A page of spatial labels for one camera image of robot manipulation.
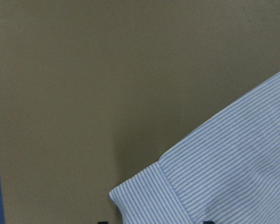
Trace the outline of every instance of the brown background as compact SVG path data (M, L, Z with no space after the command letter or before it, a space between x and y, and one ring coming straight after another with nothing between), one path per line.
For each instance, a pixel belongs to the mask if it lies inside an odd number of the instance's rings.
M119 223L113 187L278 71L280 0L0 0L6 223Z

